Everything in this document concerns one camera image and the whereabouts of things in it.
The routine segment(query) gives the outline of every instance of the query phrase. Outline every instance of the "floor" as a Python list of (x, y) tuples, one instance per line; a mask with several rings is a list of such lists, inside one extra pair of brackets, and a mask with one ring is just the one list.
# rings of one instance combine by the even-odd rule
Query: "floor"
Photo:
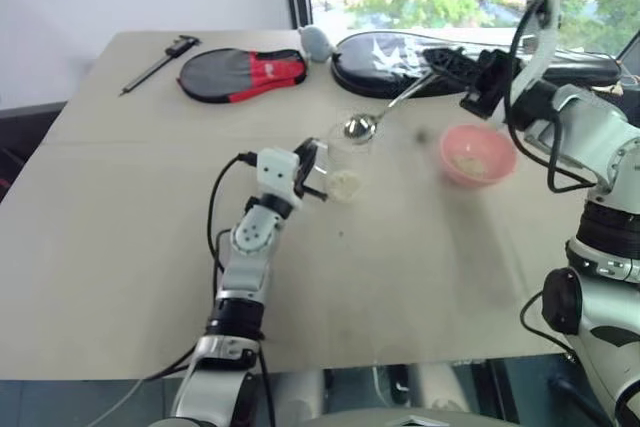
[[(506, 361), (508, 378), (520, 422), (526, 427), (592, 427), (571, 404), (566, 405), (547, 387), (547, 379), (562, 373), (583, 391), (588, 386), (579, 369), (560, 356), (541, 356)], [(472, 409), (478, 409), (475, 388), (467, 366), (457, 367)], [(179, 379), (145, 384), (102, 427), (145, 427), (166, 416)], [(0, 426), (83, 427), (118, 401), (133, 381), (0, 382)], [(371, 381), (370, 369), (335, 372), (329, 396), (330, 412), (381, 407)], [(264, 407), (258, 426), (266, 426)]]

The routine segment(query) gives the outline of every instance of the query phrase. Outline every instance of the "black cable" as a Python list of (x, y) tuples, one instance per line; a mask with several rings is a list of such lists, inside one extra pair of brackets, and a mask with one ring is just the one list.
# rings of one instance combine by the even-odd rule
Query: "black cable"
[(213, 261), (213, 281), (212, 281), (212, 299), (213, 305), (216, 304), (216, 296), (218, 295), (218, 269), (216, 268), (216, 260)]
[(531, 297), (531, 299), (524, 305), (524, 307), (520, 311), (520, 324), (522, 325), (522, 327), (524, 327), (527, 331), (531, 332), (532, 334), (535, 334), (535, 335), (537, 335), (539, 337), (542, 337), (543, 339), (546, 339), (549, 342), (557, 345), (558, 347), (560, 347), (562, 350), (564, 350), (567, 353), (567, 355), (569, 356), (571, 361), (577, 362), (578, 361), (578, 354), (576, 354), (575, 350), (573, 350), (571, 347), (569, 347), (564, 342), (561, 342), (558, 339), (550, 336), (549, 334), (545, 334), (544, 332), (542, 332), (540, 330), (534, 329), (533, 327), (529, 326), (529, 324), (527, 324), (525, 316), (527, 315), (528, 310), (541, 297), (542, 297), (542, 291), (538, 292), (536, 295)]
[(209, 245), (209, 252), (211, 253), (211, 257), (213, 257), (214, 262), (216, 259), (216, 249), (213, 245), (211, 230), (213, 229), (213, 207), (215, 205), (216, 195), (218, 193), (218, 189), (220, 188), (220, 183), (222, 182), (222, 178), (229, 171), (229, 169), (233, 167), (233, 164), (240, 161), (241, 159), (242, 159), (242, 154), (238, 154), (229, 162), (227, 162), (227, 165), (225, 165), (220, 171), (220, 173), (218, 174), (218, 178), (213, 184), (213, 189), (211, 189), (211, 196), (209, 197), (209, 211), (207, 212), (207, 244)]
[(571, 400), (597, 427), (612, 427), (611, 421), (602, 411), (602, 408), (593, 404), (568, 379), (556, 374), (547, 383), (554, 393), (563, 395)]
[(156, 372), (155, 374), (150, 375), (149, 377), (146, 377), (144, 380), (149, 382), (151, 380), (161, 379), (163, 377), (166, 377), (167, 375), (175, 374), (176, 372), (181, 372), (182, 370), (186, 369), (186, 367), (182, 369), (182, 367), (178, 367), (178, 366), (181, 363), (183, 363), (185, 360), (187, 360), (189, 357), (191, 357), (191, 354), (193, 354), (193, 351), (195, 349), (196, 349), (196, 346), (194, 345), (189, 350), (187, 350), (184, 354), (182, 354), (178, 359), (172, 362), (169, 366), (165, 367), (159, 372)]
[(260, 370), (262, 370), (262, 381), (264, 383), (264, 393), (267, 397), (267, 411), (269, 413), (269, 424), (271, 427), (276, 427), (276, 410), (273, 403), (273, 393), (271, 392), (271, 382), (269, 381), (269, 371), (267, 370), (267, 361), (264, 358), (262, 352), (262, 345), (260, 345), (260, 352), (258, 352), (258, 359), (260, 360)]
[(216, 234), (216, 256), (214, 261), (216, 262), (216, 267), (218, 269), (220, 269), (220, 272), (222, 272), (224, 274), (224, 266), (222, 265), (222, 262), (220, 261), (220, 238), (224, 235), (224, 234), (228, 234), (231, 232), (231, 229), (222, 229), (220, 232), (218, 232)]
[(621, 427), (640, 427), (640, 418), (629, 408), (629, 402), (638, 394), (640, 394), (640, 381), (627, 386), (618, 396), (614, 414)]
[[(511, 40), (511, 46), (509, 47), (509, 62), (507, 63), (507, 72), (506, 72), (507, 81), (505, 82), (504, 99), (503, 99), (504, 113), (505, 113), (505, 121), (509, 130), (509, 136), (511, 137), (511, 140), (513, 141), (516, 148), (520, 152), (522, 152), (527, 158), (534, 161), (536, 164), (547, 168), (550, 171), (549, 175), (547, 176), (547, 186), (554, 193), (563, 193), (563, 192), (569, 192), (571, 190), (591, 188), (595, 184), (589, 182), (588, 180), (584, 179), (578, 174), (574, 174), (569, 170), (565, 170), (557, 166), (557, 161), (560, 155), (560, 147), (561, 147), (561, 141), (562, 141), (562, 123), (560, 122), (560, 118), (557, 112), (555, 113), (553, 118), (554, 139), (553, 139), (553, 146), (551, 148), (551, 157), (550, 157), (550, 161), (547, 162), (542, 158), (536, 156), (531, 151), (529, 151), (520, 141), (520, 138), (518, 137), (518, 134), (516, 132), (516, 128), (514, 125), (512, 105), (511, 105), (511, 88), (513, 86), (513, 77), (518, 64), (518, 56), (517, 56), (518, 45), (520, 44), (520, 39), (524, 34), (524, 31), (527, 27), (529, 20), (538, 11), (538, 9), (544, 4), (544, 2), (545, 0), (533, 0), (531, 2), (527, 10), (525, 11), (524, 15), (522, 16), (522, 20), (518, 24), (518, 28), (516, 29), (516, 32), (513, 35), (513, 39)], [(557, 188), (555, 186), (556, 172), (559, 172), (562, 175), (565, 175), (577, 181), (578, 184), (572, 185), (569, 187)]]

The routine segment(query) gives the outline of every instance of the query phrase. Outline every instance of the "table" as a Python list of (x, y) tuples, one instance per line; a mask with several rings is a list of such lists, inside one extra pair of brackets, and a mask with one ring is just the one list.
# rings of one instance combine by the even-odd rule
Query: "table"
[[(295, 32), (193, 34), (203, 44), (189, 57), (299, 47)], [(198, 103), (174, 81), (187, 56), (118, 97), (176, 35), (117, 35), (0, 205), (1, 378), (131, 378), (166, 366), (209, 314), (206, 205), (221, 167), (385, 105), (342, 90), (327, 65), (240, 104)], [(477, 121), (459, 99), (411, 100), (387, 116), (356, 201), (306, 198), (292, 215), (264, 323), (272, 370), (553, 351), (518, 311), (565, 265), (582, 194), (549, 193), (524, 159), (485, 190), (444, 181), (438, 136)], [(419, 129), (426, 146), (413, 140)], [(244, 166), (226, 178), (219, 228), (240, 218), (254, 179)]]

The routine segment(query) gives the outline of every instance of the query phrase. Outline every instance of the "spoon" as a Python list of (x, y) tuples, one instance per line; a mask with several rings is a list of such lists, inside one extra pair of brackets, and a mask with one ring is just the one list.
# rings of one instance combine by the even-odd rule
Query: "spoon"
[(390, 110), (393, 110), (398, 104), (412, 97), (413, 94), (422, 89), (425, 85), (433, 82), (437, 77), (438, 75), (433, 72), (428, 72), (423, 75), (398, 95), (398, 97), (389, 102), (387, 108), (378, 115), (354, 115), (347, 121), (347, 123), (344, 124), (344, 136), (355, 144), (364, 144), (365, 142), (370, 141), (375, 135), (376, 130), (378, 130), (378, 123), (389, 113)]

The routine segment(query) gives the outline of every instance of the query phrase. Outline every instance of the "pink bowl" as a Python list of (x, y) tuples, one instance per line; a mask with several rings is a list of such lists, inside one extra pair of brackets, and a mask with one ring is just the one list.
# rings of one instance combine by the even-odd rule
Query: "pink bowl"
[(516, 159), (511, 139), (489, 127), (457, 125), (440, 139), (445, 173), (465, 187), (499, 182), (513, 172)]

